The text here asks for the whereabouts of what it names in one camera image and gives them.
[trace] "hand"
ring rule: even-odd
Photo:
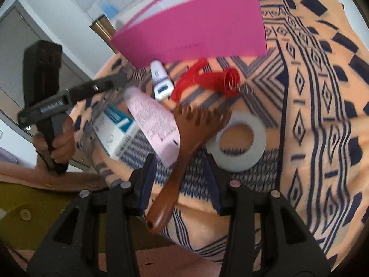
[[[76,151],[76,144],[74,141],[74,126],[71,117],[66,118],[63,123],[63,133],[54,138],[52,145],[55,150],[51,152],[50,156],[55,162],[66,163],[72,158]],[[41,154],[48,149],[47,143],[42,135],[35,135],[33,137],[33,146]],[[41,158],[38,156],[36,166],[38,166],[39,159]]]

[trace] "white tape roll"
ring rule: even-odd
[[[220,138],[227,129],[235,125],[247,125],[253,133],[253,142],[245,153],[231,156],[225,154],[220,149]],[[213,154],[214,160],[220,168],[229,172],[242,172],[251,168],[259,161],[264,153],[265,145],[265,127],[259,118],[250,113],[233,111],[227,126],[208,141],[206,149],[208,153]]]

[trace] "pink folder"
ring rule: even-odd
[[[138,69],[155,59],[266,55],[259,0],[190,0],[123,27],[111,43]]]

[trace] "pink paper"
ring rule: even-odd
[[[191,0],[121,29],[111,42],[138,69],[154,59],[266,55],[259,0]]]
[[[174,115],[137,87],[127,88],[123,97],[141,131],[168,168],[177,161],[181,141]]]

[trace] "white tube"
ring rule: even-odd
[[[173,114],[134,86],[125,90],[123,98],[163,165],[169,167],[175,163],[180,136]]]
[[[160,61],[154,60],[150,65],[154,95],[157,101],[162,101],[172,94],[174,85]]]

